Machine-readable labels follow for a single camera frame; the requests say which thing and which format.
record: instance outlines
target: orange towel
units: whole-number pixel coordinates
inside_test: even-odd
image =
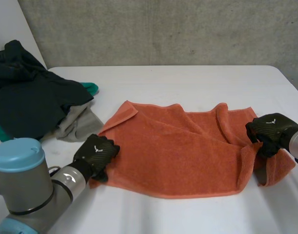
[[[225,103],[191,113],[178,104],[126,101],[100,133],[120,145],[106,184],[162,198],[233,195],[244,189],[255,164],[266,166],[264,186],[273,185],[295,163],[283,150],[255,160],[261,143],[251,144],[245,129],[255,117],[252,108],[228,111]],[[98,185],[90,180],[92,188]]]

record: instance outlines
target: gray wall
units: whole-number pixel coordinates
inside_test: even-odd
[[[298,88],[298,0],[19,0],[48,66],[272,65]]]

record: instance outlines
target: table surface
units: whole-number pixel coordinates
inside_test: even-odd
[[[57,67],[63,78],[99,86],[92,110],[106,122],[125,101],[186,111],[251,106],[298,123],[298,91],[271,66]],[[45,141],[48,166],[71,162],[81,143]],[[8,214],[0,196],[0,222]],[[254,176],[238,195],[167,200],[119,188],[86,190],[51,229],[58,234],[298,234],[298,166],[279,184],[260,188]]]

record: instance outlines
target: light blue cap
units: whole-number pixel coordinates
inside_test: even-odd
[[[0,234],[38,234],[33,228],[25,223],[12,218],[5,218],[0,224]]]
[[[18,138],[0,144],[0,172],[17,173],[31,170],[45,159],[39,141]]]

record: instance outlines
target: green cloth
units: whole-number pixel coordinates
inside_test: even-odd
[[[98,89],[99,87],[94,84],[94,83],[88,83],[88,82],[83,82],[81,83],[85,89],[92,95],[94,96],[97,92],[98,92]],[[3,129],[0,127],[0,141],[1,142],[5,142],[5,141],[8,141],[8,140],[11,140],[12,138],[9,137],[4,131]]]

